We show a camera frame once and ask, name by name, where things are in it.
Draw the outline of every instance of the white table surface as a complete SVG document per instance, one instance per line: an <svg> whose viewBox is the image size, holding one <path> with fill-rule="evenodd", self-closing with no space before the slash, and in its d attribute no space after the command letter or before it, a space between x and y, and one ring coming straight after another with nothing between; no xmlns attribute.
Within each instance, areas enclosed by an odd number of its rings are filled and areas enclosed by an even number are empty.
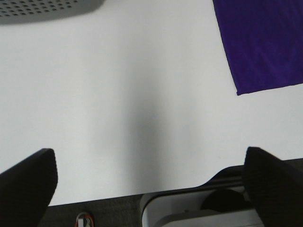
<svg viewBox="0 0 303 227"><path fill-rule="evenodd" d="M303 86L236 96L211 0L107 0L0 34L0 171L53 148L51 205L198 186L248 146L303 157Z"/></svg>

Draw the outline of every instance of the purple cloth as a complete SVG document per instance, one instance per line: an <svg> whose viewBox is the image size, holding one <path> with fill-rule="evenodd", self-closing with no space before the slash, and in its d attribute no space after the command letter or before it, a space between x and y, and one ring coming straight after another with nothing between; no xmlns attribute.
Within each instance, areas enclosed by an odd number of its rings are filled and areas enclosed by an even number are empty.
<svg viewBox="0 0 303 227"><path fill-rule="evenodd" d="M303 83L303 0L213 0L237 94Z"/></svg>

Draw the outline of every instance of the perforated vent grille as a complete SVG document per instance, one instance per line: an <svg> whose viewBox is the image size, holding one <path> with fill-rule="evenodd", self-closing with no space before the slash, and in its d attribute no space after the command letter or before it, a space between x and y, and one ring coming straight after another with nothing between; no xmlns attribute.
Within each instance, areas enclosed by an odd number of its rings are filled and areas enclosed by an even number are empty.
<svg viewBox="0 0 303 227"><path fill-rule="evenodd" d="M30 16L72 8L78 0L0 0L0 18Z"/></svg>

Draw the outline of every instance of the gray device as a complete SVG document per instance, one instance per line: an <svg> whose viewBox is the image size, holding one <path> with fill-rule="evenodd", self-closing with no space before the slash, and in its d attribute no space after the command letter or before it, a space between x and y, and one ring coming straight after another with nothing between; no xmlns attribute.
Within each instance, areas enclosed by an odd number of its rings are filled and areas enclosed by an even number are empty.
<svg viewBox="0 0 303 227"><path fill-rule="evenodd" d="M104 0L0 0L0 25L53 20L97 9Z"/></svg>

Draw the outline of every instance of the purple fabric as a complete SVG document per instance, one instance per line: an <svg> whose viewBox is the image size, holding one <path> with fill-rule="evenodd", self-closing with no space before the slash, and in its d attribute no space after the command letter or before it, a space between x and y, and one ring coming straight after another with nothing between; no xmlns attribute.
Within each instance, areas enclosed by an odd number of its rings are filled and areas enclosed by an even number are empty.
<svg viewBox="0 0 303 227"><path fill-rule="evenodd" d="M303 83L303 0L213 0L237 94Z"/></svg>

